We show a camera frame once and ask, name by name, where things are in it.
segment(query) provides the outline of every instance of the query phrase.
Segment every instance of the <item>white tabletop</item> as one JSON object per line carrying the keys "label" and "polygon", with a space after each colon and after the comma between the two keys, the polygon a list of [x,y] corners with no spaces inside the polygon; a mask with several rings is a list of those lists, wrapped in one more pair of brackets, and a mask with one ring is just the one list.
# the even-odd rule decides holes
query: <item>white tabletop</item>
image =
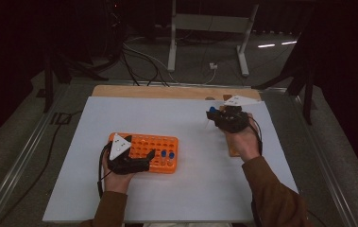
{"label": "white tabletop", "polygon": [[[112,132],[175,136],[179,139],[174,174],[142,172],[128,190],[127,222],[250,221],[251,192],[240,158],[229,156],[223,133],[206,111],[223,101],[89,97],[66,155],[44,221],[94,218],[99,203],[97,169]],[[279,180],[297,191],[281,144],[264,104],[243,106],[259,122],[264,157]]]}

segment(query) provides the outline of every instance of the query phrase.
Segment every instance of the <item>forearm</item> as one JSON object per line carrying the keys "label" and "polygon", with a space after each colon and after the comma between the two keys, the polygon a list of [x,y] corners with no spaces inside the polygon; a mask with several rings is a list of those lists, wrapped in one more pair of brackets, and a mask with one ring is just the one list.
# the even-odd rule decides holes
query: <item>forearm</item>
{"label": "forearm", "polygon": [[264,157],[243,164],[263,226],[312,226],[303,198],[281,184]]}
{"label": "forearm", "polygon": [[117,192],[104,192],[94,219],[86,220],[80,227],[120,227],[125,217],[128,196]]}

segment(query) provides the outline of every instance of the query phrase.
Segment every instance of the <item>person's left hand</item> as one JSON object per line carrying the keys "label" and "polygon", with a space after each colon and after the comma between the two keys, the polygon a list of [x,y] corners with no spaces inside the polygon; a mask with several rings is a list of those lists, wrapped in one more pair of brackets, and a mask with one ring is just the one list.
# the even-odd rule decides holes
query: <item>person's left hand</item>
{"label": "person's left hand", "polygon": [[[105,152],[103,159],[102,159],[102,166],[104,169],[104,176],[111,172],[108,169],[108,152]],[[113,191],[113,192],[120,192],[127,194],[128,192],[128,185],[131,181],[132,177],[134,177],[135,173],[129,173],[126,175],[119,175],[111,172],[105,179],[105,191]]]}

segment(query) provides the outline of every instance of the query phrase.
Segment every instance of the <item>gray carpet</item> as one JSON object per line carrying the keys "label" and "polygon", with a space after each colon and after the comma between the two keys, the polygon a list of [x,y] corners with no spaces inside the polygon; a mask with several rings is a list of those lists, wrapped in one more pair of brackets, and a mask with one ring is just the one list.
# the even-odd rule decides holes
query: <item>gray carpet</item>
{"label": "gray carpet", "polygon": [[[221,34],[215,34],[213,39],[221,37]],[[142,38],[132,39],[132,41],[128,39],[126,42],[129,48],[146,53],[163,64],[167,64],[168,38],[158,38],[152,42]],[[176,71],[170,76],[163,69],[162,63],[157,61],[155,63],[159,66],[163,79],[170,85],[247,87],[265,82],[279,74],[292,49],[292,45],[281,45],[281,42],[292,40],[292,37],[283,35],[252,35],[246,50],[248,67],[251,72],[247,78],[240,75],[235,55],[235,46],[241,42],[241,36],[229,36],[217,44],[184,45],[179,43],[182,46],[178,47]],[[275,46],[261,49],[257,47],[259,44],[275,44]],[[143,78],[137,77],[139,81],[147,84],[155,75],[154,68],[149,62],[129,55],[127,55],[127,60],[133,71]],[[209,62],[217,63],[217,70],[213,80],[204,84],[213,77],[213,70],[209,69]],[[101,76],[110,79],[107,82],[93,81],[78,72],[73,73],[75,77],[69,85],[59,86],[58,91],[62,91],[62,96],[56,103],[55,113],[75,113],[83,110],[87,97],[91,95],[97,84],[132,83],[127,68],[121,62],[117,62],[113,67],[100,73]],[[290,79],[275,86],[285,88],[289,81]],[[43,117],[44,100],[35,97],[38,89],[43,87],[43,74],[35,77],[33,84],[35,91],[26,98],[0,129],[0,183],[21,150],[24,149],[37,123]],[[300,106],[294,104],[294,97],[283,94],[281,90],[263,92],[262,97],[271,113],[288,164],[301,195],[307,200],[309,210],[318,216],[326,226],[347,226],[343,222],[342,208],[339,208],[333,199],[325,171],[322,170],[319,159],[316,158],[315,147],[311,146],[312,140],[309,132],[312,132],[318,147],[325,151],[327,162],[332,166],[332,174],[342,188],[342,195],[346,198],[358,224],[358,161],[319,89],[315,88],[314,90],[315,108],[312,110],[314,123],[312,127],[306,126],[302,118],[299,117]],[[60,127],[53,144],[49,166],[38,183],[3,220],[1,226],[76,225],[44,223],[42,217],[78,121],[79,114],[73,116],[68,125]],[[11,193],[0,217],[22,197],[40,173],[45,165],[48,150],[57,128],[58,126],[54,124],[46,126],[26,170]],[[310,215],[310,219],[315,226],[323,226],[314,215]]]}

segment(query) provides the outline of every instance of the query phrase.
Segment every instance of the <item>floor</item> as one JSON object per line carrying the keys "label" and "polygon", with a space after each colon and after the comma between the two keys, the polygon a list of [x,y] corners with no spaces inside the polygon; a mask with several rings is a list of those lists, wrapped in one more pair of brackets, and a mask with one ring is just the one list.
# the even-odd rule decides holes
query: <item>floor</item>
{"label": "floor", "polygon": [[[0,218],[5,217],[1,219],[0,226],[76,225],[42,222],[47,201],[74,136],[79,113],[63,126],[52,123],[51,118],[53,113],[71,114],[82,110],[95,85],[133,84],[132,77],[135,77],[141,85],[248,88],[276,77],[294,46],[282,43],[296,40],[283,34],[252,34],[246,49],[250,75],[243,77],[235,54],[235,46],[242,41],[241,36],[195,34],[192,31],[180,35],[174,73],[165,70],[169,37],[161,36],[149,41],[132,35],[126,39],[124,48],[128,66],[136,75],[130,74],[128,66],[122,61],[99,72],[101,77],[109,79],[105,82],[94,81],[72,70],[74,78],[70,84],[55,84],[56,101],[48,114],[43,114],[44,100],[36,97],[43,88],[43,73],[32,80],[34,91],[0,129],[0,188],[19,154],[32,150],[26,156],[29,162],[21,166],[21,174],[10,184],[14,189],[0,193],[0,197],[4,198],[0,200]],[[274,46],[258,47],[262,44]],[[156,66],[144,60],[146,57],[153,60]],[[102,58],[94,60],[96,64],[105,61]],[[216,64],[217,69],[210,69],[210,63]],[[287,161],[301,195],[308,202],[310,218],[315,226],[358,226],[358,190],[355,190],[355,185],[358,185],[358,162],[347,138],[317,87],[313,97],[313,126],[295,120],[301,119],[297,112],[286,110],[300,109],[300,105],[295,104],[298,98],[283,93],[289,82],[291,79],[276,84],[276,89],[262,93],[262,97],[268,100],[268,109],[276,122],[275,128]],[[39,129],[40,123],[45,124],[43,129]],[[312,148],[309,144],[311,138],[316,141]],[[37,179],[44,167],[43,174]]]}

